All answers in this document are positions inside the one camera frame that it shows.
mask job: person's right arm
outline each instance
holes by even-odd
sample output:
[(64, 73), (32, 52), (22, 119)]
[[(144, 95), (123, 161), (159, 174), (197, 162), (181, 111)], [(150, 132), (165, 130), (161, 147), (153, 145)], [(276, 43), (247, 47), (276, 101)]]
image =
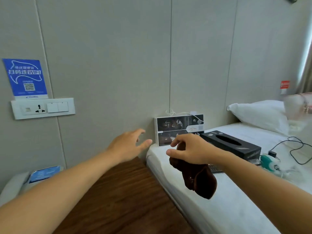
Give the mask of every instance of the person's right arm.
[(186, 143), (186, 150), (168, 149), (167, 155), (193, 164), (213, 164), (222, 169), (282, 234), (312, 233), (311, 194), (213, 146), (198, 135), (178, 135), (171, 146), (180, 142)]

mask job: product box with pictures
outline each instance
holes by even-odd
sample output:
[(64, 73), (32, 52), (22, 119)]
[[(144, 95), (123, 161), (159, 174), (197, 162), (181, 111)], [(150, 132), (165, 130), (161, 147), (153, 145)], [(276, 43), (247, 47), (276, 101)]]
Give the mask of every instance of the product box with pictures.
[(181, 134), (203, 133), (204, 115), (158, 117), (154, 119), (155, 139), (158, 146), (170, 145)]

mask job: white string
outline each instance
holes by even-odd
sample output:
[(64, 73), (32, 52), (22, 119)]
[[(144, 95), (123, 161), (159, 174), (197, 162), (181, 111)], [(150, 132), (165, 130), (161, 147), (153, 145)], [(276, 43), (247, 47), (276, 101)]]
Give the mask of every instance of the white string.
[(198, 120), (200, 120), (201, 122), (204, 122), (203, 120), (199, 119), (197, 116), (193, 115), (193, 114), (190, 114), (189, 112), (180, 112), (180, 113), (175, 113), (173, 110), (172, 112), (170, 112), (170, 110), (172, 109), (169, 109), (169, 112), (167, 112), (168, 110), (166, 110), (166, 113), (168, 116), (172, 117), (173, 115), (180, 115), (180, 114), (188, 114), (188, 115), (192, 115), (193, 117), (196, 117)]

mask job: red sticker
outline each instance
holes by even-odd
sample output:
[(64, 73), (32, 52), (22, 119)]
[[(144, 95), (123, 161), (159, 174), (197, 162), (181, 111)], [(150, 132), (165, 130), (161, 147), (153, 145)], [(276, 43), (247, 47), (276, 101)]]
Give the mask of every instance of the red sticker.
[(290, 81), (289, 80), (283, 80), (280, 84), (281, 89), (288, 89), (289, 88)]

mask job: person's left hand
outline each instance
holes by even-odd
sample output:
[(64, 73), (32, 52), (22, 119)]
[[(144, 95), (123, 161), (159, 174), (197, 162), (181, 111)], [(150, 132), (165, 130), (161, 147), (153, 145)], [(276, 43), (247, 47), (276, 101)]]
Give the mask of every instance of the person's left hand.
[(139, 141), (139, 136), (142, 133), (145, 133), (145, 130), (137, 129), (117, 136), (108, 146), (106, 152), (116, 158), (118, 163), (126, 162), (135, 158), (153, 142), (151, 139), (147, 139), (139, 146), (136, 146), (136, 142)]

